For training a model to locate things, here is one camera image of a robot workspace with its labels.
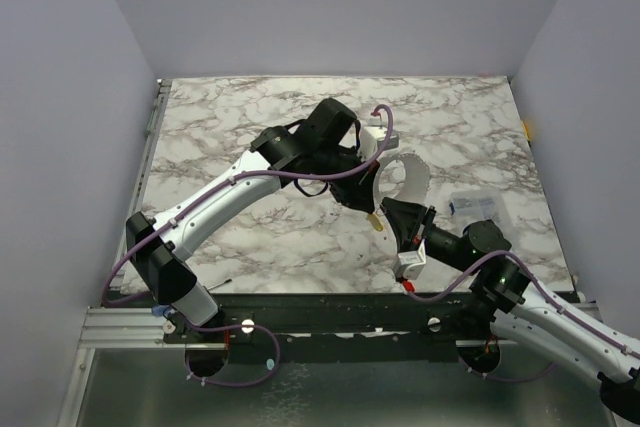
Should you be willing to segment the key with yellow tag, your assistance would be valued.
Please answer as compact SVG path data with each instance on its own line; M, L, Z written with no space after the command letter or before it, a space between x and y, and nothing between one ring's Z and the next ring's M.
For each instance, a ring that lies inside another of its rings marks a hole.
M384 221L382 220L382 218L376 214L376 213L371 213L368 214L366 216L368 222L370 223L371 227L376 231L376 232L383 232L385 230L385 224Z

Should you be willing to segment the metal keyring with keys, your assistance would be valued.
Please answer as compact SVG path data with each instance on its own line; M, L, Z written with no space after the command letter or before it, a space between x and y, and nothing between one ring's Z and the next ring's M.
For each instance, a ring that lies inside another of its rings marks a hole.
M384 174L391 171L394 163L402 165L404 178L400 182L399 190L392 195L390 192L383 192L381 185L384 184ZM428 164L417 154L405 152L384 156L380 161L380 171L374 182L374 197L379 202L383 197L389 197L398 201L423 203L429 190L430 179Z

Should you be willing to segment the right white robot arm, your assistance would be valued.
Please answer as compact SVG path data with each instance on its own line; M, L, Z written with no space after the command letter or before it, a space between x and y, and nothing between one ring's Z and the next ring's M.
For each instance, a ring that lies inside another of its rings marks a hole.
M638 423L638 339L606 326L544 285L493 221L473 222L456 236L435 225L432 207L391 198L384 198L381 207L397 244L394 275L408 296L433 304L452 292L447 287L432 297L416 294L412 273L428 258L460 271L454 285L473 280L475 302L459 314L467 336L481 338L492 331L573 367L595 385L610 411Z

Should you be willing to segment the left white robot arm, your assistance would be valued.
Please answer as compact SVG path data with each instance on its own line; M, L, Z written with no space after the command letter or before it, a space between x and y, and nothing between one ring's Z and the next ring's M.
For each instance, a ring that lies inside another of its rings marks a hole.
M264 129L223 174L187 200L126 222L128 260L160 305L186 318L186 329L206 342L220 332L219 304L187 266L187 260L219 228L262 198L300 180L325 184L349 209L375 210L373 184L378 157L392 127L365 126L333 98L308 117Z

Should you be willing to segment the clear plastic box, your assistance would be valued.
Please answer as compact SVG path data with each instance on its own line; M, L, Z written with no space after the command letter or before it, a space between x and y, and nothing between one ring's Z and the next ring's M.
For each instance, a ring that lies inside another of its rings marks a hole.
M501 194L491 189L454 192L449 197L449 208L458 222L492 220L498 224L508 218Z

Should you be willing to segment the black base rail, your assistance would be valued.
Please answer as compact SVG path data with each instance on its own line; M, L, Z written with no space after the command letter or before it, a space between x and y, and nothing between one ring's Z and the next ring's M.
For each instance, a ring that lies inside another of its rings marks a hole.
M403 294L221 294L223 325L230 333L205 333L179 314L163 322L156 345L183 347L197 362L222 357L258 363L281 349L282 362L356 363L464 359L479 371L500 361L500 342L487 320L471 309L468 294L423 304Z

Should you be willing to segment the aluminium extrusion rail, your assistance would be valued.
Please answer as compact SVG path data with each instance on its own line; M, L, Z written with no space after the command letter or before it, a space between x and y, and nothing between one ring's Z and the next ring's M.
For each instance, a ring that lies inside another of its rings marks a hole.
M79 346L86 349L151 349L163 344L165 318L142 308L90 308Z

